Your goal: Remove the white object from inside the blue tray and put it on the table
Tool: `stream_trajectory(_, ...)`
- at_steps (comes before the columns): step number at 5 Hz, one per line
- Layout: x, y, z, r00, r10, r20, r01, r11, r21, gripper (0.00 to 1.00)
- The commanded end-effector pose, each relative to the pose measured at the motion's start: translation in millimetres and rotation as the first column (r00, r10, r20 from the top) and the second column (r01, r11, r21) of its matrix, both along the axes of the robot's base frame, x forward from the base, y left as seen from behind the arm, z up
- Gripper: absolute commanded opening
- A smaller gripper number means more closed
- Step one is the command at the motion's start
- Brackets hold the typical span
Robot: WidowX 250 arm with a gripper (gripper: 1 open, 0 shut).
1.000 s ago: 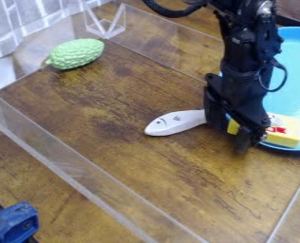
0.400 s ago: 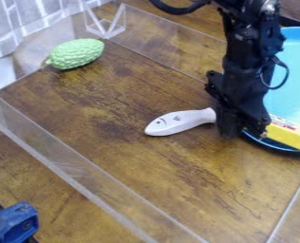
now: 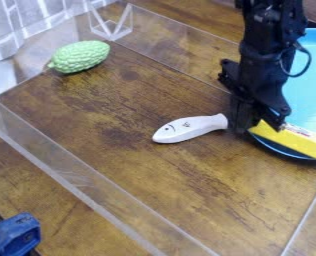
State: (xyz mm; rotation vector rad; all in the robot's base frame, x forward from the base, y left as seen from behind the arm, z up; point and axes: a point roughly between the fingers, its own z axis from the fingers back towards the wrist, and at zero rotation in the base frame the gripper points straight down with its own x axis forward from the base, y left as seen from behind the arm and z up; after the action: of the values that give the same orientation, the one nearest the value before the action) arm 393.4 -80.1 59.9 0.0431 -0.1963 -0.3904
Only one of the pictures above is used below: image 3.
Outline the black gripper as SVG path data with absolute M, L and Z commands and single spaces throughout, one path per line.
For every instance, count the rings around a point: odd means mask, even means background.
M 230 91 L 230 122 L 242 134 L 263 120 L 275 131 L 281 130 L 292 108 L 282 94 L 288 81 L 294 48 L 275 53 L 259 53 L 247 43 L 239 44 L 241 59 L 221 60 L 218 81 Z

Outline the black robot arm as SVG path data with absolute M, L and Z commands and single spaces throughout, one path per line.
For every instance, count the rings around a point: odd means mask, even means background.
M 285 126 L 292 108 L 282 94 L 308 19 L 302 0 L 242 0 L 245 23 L 238 61 L 223 59 L 218 81 L 230 91 L 230 125 L 242 133 L 259 122 L 274 130 Z

